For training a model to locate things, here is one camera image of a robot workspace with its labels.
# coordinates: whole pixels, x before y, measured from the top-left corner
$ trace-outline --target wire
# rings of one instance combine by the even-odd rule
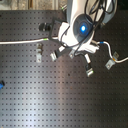
[[[28,41],[9,41],[9,42],[0,42],[0,44],[26,44],[26,43],[37,43],[41,41],[47,41],[48,38],[37,39],[37,40],[28,40]]]
[[[125,62],[125,61],[128,60],[128,57],[126,57],[125,59],[120,60],[120,61],[115,60],[115,59],[112,57],[111,47],[110,47],[110,44],[109,44],[108,42],[98,42],[98,44],[106,44],[106,45],[108,46],[109,56],[110,56],[110,58],[113,59],[116,63],[122,63],[122,62]]]

